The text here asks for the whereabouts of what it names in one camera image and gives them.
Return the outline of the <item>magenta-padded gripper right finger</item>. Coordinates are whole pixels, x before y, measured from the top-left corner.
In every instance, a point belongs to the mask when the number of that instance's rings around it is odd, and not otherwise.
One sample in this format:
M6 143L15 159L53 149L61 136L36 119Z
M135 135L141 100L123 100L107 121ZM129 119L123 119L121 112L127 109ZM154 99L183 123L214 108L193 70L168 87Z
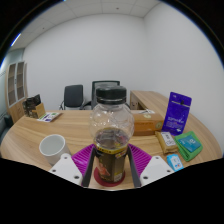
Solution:
M128 145L128 157L135 187L143 187L173 173L160 156L151 156L132 144Z

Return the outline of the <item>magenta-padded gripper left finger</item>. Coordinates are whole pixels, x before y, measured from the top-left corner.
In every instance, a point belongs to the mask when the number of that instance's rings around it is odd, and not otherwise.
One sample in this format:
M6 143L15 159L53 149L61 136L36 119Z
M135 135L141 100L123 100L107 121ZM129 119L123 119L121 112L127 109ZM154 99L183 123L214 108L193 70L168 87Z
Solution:
M49 172L76 185L88 187L92 174L94 156L94 145L88 145L72 156L63 154Z

